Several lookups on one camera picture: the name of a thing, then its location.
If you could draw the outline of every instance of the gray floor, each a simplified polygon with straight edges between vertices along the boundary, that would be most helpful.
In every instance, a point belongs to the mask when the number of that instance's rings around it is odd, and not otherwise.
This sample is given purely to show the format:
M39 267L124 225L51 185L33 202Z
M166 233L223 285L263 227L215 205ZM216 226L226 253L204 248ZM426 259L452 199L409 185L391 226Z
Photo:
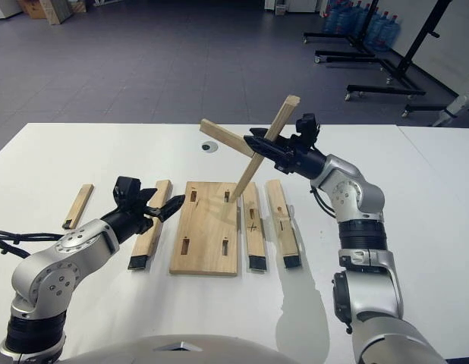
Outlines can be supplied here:
M404 96L367 95L344 102L348 83L384 86L376 65L314 64L315 14L272 13L209 2L125 0L90 7L60 26L20 14L0 20L0 149L26 124L268 124L289 94L297 116L322 124L427 125L435 112L400 117ZM453 97L416 71L427 95ZM466 115L455 126L469 127Z

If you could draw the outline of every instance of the cardboard box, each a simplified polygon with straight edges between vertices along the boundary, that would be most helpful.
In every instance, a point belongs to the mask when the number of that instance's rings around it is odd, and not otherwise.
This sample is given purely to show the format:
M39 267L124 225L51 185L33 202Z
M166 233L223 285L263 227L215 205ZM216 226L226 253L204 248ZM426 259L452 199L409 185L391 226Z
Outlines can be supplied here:
M73 13L86 13L86 2L80 0L78 2L69 2Z
M40 0L40 4L51 25L61 24L73 14L68 0Z
M24 0L23 4L32 19L46 19L46 13L39 0Z

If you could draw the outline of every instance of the white table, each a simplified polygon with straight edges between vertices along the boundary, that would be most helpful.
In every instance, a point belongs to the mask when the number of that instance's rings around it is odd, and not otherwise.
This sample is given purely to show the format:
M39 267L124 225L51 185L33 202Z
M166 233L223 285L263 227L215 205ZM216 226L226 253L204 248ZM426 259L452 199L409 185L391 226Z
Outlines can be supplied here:
M243 134L250 126L226 127ZM293 126L284 130L292 132ZM200 145L208 139L196 125L28 124L0 152L0 229L61 232L85 183L95 190L82 222L101 217L115 206L118 175L138 177L144 187L169 178L175 194L184 192L188 180L236 182L248 158L221 145L207 154ZM469 205L455 198L455 189L397 127L324 126L317 145L355 163L385 192L386 232L404 317L444 357L469 356ZM300 270L285 270L276 256L262 190L273 178L282 181L294 206L303 247ZM127 270L131 238L78 287L68 310L63 358L138 337L184 333L242 337L302 363L352 362L351 338L332 308L331 279L341 271L335 221L319 209L302 177L286 176L266 161L254 180L266 225L267 273L247 269L240 239L236 278L170 275L176 214L164 226L148 271ZM21 245L36 251L48 244ZM10 277L19 261L0 255L0 341L13 297Z

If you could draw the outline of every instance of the wooden plank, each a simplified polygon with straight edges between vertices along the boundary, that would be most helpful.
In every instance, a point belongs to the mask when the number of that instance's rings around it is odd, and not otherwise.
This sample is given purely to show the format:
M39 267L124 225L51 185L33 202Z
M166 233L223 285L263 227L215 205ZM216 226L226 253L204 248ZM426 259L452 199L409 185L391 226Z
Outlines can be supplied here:
M157 192L149 201L149 206L159 208L164 206L171 192L170 180L160 180L156 183ZM145 269L146 262L156 251L163 223L158 218L151 218L153 226L145 233L138 235L131 253L128 269Z
M199 130L226 146L230 146L234 150L239 151L239 153L245 154L250 158L253 157L253 150L251 150L250 146L248 146L242 136L226 130L224 127L220 127L207 119L201 120Z
M77 226L78 221L83 214L84 208L88 202L88 199L93 192L94 186L92 184L84 184L80 192L77 194L76 199L69 210L68 216L66 216L65 222L62 225L63 229L74 229Z
M276 137L280 134L285 124L287 124L288 119L292 115L292 112L295 110L301 99L298 96L289 95L285 99L282 107L275 116L272 125L266 132L265 138L268 140L275 140ZM250 183L251 178L257 171L258 167L262 164L263 157L255 153L253 158L250 161L250 164L247 166L247 169L244 171L243 175L240 178L240 181L236 185L236 189L233 192L231 199L234 201L237 199L244 191L248 183Z
M170 272L174 275L238 273L235 184L187 182Z
M269 180L266 183L266 192L285 267L298 267L301 265L301 258L280 180Z
M260 218L260 200L254 182L250 182L243 192L243 212L250 268L265 271L266 255Z

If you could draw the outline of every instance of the wooden stick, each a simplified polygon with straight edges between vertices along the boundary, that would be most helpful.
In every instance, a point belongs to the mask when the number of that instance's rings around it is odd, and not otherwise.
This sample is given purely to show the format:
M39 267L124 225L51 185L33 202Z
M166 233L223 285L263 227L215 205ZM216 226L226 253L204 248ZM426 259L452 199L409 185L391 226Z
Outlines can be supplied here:
M160 180L156 183L157 192L149 201L149 206L162 207L167 201L167 197L172 189L170 180ZM156 244L159 241L162 231L162 222L158 218L152 218L153 226L145 233L138 235L134 250L131 253L128 269L145 269L146 262L155 252Z
M295 110L300 101L301 99L298 96L287 96L287 99L285 99L278 114L275 116L272 125L270 125L270 128L266 132L265 139L271 141L276 139L285 124L287 124L290 115L292 115L292 112ZM233 194L231 195L231 201L235 201L243 193L248 183L250 183L251 178L253 178L253 175L257 171L258 167L262 164L262 161L263 156L255 153L250 161L250 164L247 166L247 169L244 171L240 181L234 189Z
M250 158L253 157L253 150L251 150L250 146L248 146L242 136L225 129L224 127L220 127L207 119L201 120L199 130L213 139L239 151L239 153L245 154Z
M248 259L251 269L265 271L266 256L259 206L257 186L254 182L250 182L243 192L244 225L247 233Z
M62 224L63 229L68 230L76 228L77 223L83 214L86 203L93 192L93 188L94 186L92 184L84 184L81 187L80 192L77 194L76 199L69 210L68 216L66 216L65 222Z
M280 180L269 180L266 183L266 192L273 217L273 225L279 241L280 252L286 268L301 265L301 257L298 251L294 230L290 223L287 202L283 194Z

